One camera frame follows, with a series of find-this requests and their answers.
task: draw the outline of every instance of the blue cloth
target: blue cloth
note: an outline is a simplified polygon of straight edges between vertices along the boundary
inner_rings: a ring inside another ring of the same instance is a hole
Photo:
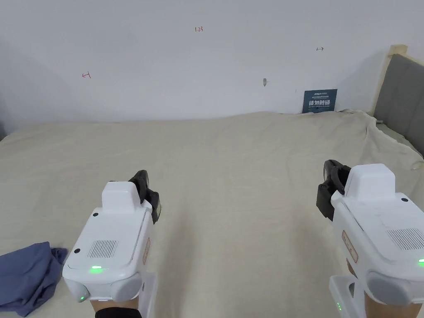
[[[67,253],[44,242],[0,256],[0,312],[25,317],[50,299]]]

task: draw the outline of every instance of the green led light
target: green led light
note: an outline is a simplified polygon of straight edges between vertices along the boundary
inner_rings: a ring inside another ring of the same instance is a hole
[[[90,269],[91,274],[100,274],[101,272],[103,272],[102,268],[92,268],[92,269]]]

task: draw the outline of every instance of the hand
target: hand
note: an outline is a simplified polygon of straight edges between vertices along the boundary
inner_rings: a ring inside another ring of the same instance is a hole
[[[352,275],[355,275],[355,277],[358,278],[347,259],[346,262],[349,272],[351,272]],[[367,293],[364,292],[364,295],[365,313],[367,315],[367,318],[416,318],[421,309],[421,304],[410,304],[406,307],[383,305],[372,300]]]
[[[124,301],[122,303],[117,303],[113,300],[109,300],[109,301],[91,300],[90,302],[95,312],[98,312],[101,309],[111,308],[111,307],[138,309],[138,296],[134,299]]]

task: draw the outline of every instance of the beige bedsheet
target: beige bedsheet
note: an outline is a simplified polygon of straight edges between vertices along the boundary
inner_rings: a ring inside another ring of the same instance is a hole
[[[157,318],[338,317],[328,282],[347,268],[315,206],[327,159],[386,164],[424,208],[421,157],[362,112],[20,130],[0,142],[0,254],[72,248],[106,182],[146,169],[163,205],[149,254]],[[31,316],[94,313],[61,281]]]

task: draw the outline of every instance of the wooden headboard frame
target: wooden headboard frame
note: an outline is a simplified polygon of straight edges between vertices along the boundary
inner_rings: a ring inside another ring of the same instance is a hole
[[[369,114],[424,154],[424,63],[407,50],[403,44],[390,47]]]
[[[421,62],[421,61],[407,55],[407,51],[408,51],[408,46],[405,45],[405,44],[394,44],[394,45],[390,46],[389,53],[387,54],[387,56],[384,60],[383,69],[381,71],[381,75],[380,75],[379,82],[378,82],[378,85],[377,85],[377,91],[376,91],[374,101],[373,101],[373,104],[372,104],[372,109],[371,109],[371,111],[368,112],[369,115],[371,115],[371,116],[374,115],[375,106],[377,105],[378,96],[380,95],[381,86],[383,85],[384,77],[386,76],[387,67],[389,66],[390,61],[392,60],[392,57],[393,57],[394,54],[402,55],[403,57],[424,66],[424,62]]]

